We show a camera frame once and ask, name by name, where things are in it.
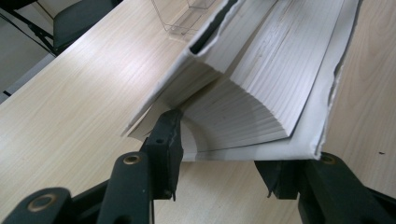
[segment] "chair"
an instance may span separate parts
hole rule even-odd
[[[49,50],[59,55],[91,27],[101,20],[122,0],[82,0],[59,12],[53,19],[53,35],[21,16],[20,9],[37,0],[0,0],[0,8],[26,23]]]

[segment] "wood grain surface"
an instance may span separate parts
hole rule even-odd
[[[134,101],[140,99],[132,93],[149,89],[145,82],[133,83],[129,78],[138,66],[128,62],[137,50],[143,50],[128,49],[131,35],[138,35],[134,29],[143,29],[145,18],[157,24],[152,32],[158,37],[141,36],[139,44],[164,40],[156,33],[162,27],[148,4],[125,0],[0,105],[0,219],[37,189],[64,186],[76,195],[92,187],[109,177],[120,154],[138,149],[140,143],[119,133],[134,112]],[[393,0],[363,2],[325,147],[342,157],[365,185],[393,197],[395,9]],[[95,38],[103,33],[111,37]],[[115,43],[111,38],[120,39]],[[183,48],[177,41],[173,45],[175,51]],[[172,59],[163,60],[166,64]],[[101,91],[92,91],[97,86]],[[266,195],[252,162],[183,162],[177,201],[156,202],[156,221],[301,223],[295,201],[267,199]]]

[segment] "light wood tabletop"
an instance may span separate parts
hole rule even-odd
[[[363,2],[324,148],[363,184],[392,197],[395,9],[393,0]],[[76,195],[109,178],[115,159],[141,145],[121,136],[135,105],[186,44],[169,38],[150,1],[124,0],[2,103],[0,220],[38,189],[62,186]],[[156,202],[156,222],[301,222],[296,201],[266,195],[251,161],[183,162],[177,201]]]

